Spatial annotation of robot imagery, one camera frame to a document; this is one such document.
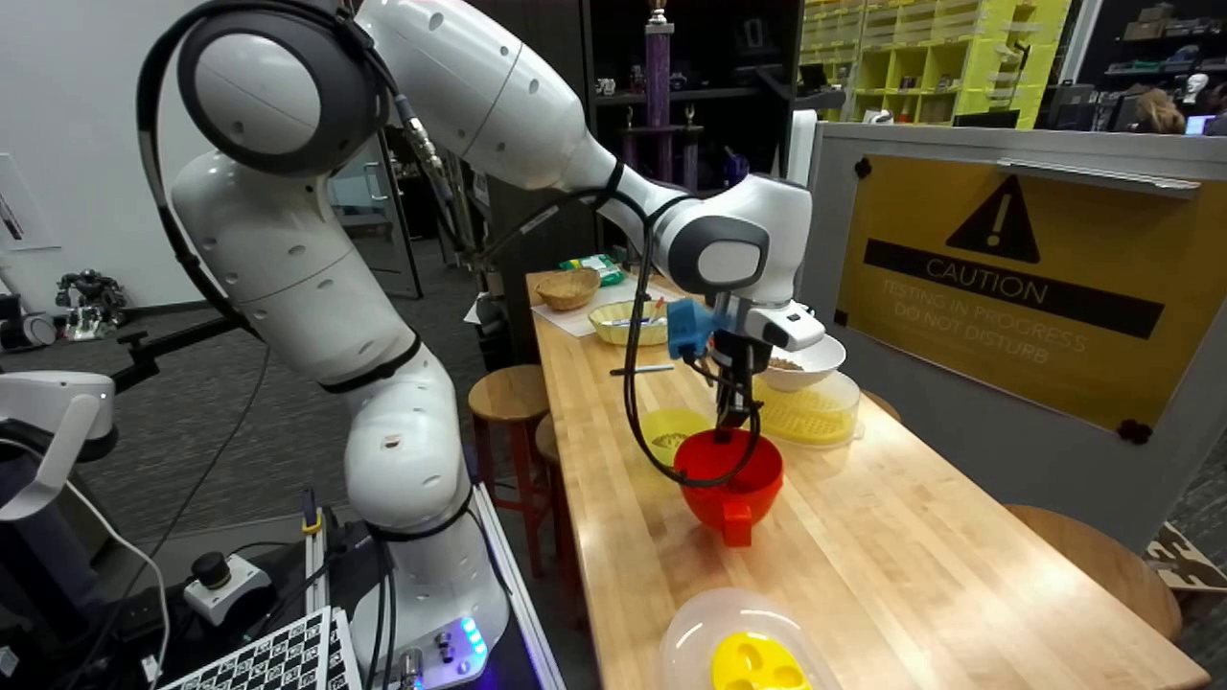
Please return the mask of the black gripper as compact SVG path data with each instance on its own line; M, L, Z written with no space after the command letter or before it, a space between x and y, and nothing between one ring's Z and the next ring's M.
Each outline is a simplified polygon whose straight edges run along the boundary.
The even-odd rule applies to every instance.
M746 423L758 417L758 380L756 371L769 367L769 346L733 330L719 330L711 337L714 362L719 362L719 431L735 431L735 392L733 385L746 385Z

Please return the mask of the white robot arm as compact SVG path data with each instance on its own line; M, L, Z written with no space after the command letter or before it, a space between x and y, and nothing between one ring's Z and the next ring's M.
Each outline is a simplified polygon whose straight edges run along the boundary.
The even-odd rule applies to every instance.
M509 631L509 590L463 466L458 385L399 311L334 180L407 134L527 192L564 192L691 291L719 426L756 417L770 355L825 374L843 346L799 299L811 192L752 173L691 196L587 127L571 84L472 0L201 0L136 81L137 162L176 262L227 322L349 408L346 489L385 566L353 601L380 690L463 690Z

